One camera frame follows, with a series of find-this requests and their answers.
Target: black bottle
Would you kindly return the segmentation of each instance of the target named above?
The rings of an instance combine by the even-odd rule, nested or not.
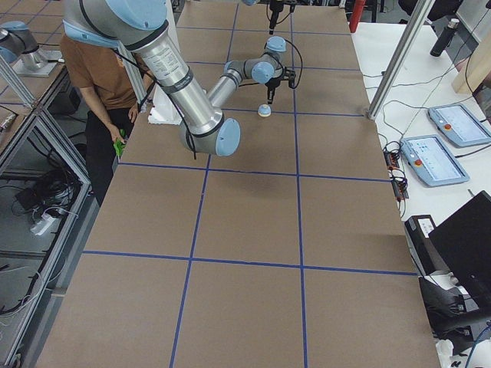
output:
[[[457,25],[459,25],[460,21],[458,19],[451,19],[448,22],[448,25],[443,29],[441,35],[438,37],[437,42],[430,51],[430,55],[432,56],[440,56],[445,50],[445,48],[452,41],[452,37],[457,30]]]

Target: green object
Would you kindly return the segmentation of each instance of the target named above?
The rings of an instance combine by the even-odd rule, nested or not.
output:
[[[120,134],[121,136],[124,136],[125,132],[124,129],[120,129]],[[117,158],[121,158],[121,155],[123,154],[124,147],[126,146],[125,143],[121,142],[119,139],[114,142],[113,147],[114,150],[116,151],[116,156]]]

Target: red object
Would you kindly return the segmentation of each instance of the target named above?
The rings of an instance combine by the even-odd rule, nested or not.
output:
[[[366,0],[356,0],[353,7],[353,14],[350,18],[350,32],[355,33],[358,23],[360,22],[361,13],[365,7]]]

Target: brown t-shirt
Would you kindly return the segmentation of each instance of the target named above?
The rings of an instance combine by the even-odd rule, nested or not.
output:
[[[74,41],[60,41],[71,83],[78,88],[94,87],[108,110],[132,107],[137,98],[123,61],[109,48]]]

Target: black pants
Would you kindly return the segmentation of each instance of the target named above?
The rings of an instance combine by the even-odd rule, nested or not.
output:
[[[133,123],[128,117],[129,108],[109,110],[109,116],[113,124],[119,129],[124,129],[127,136],[131,134]],[[99,118],[89,111],[87,114],[87,155],[85,157],[89,179],[92,183],[97,203],[102,205],[104,197],[113,178],[113,162],[116,151],[109,130]]]

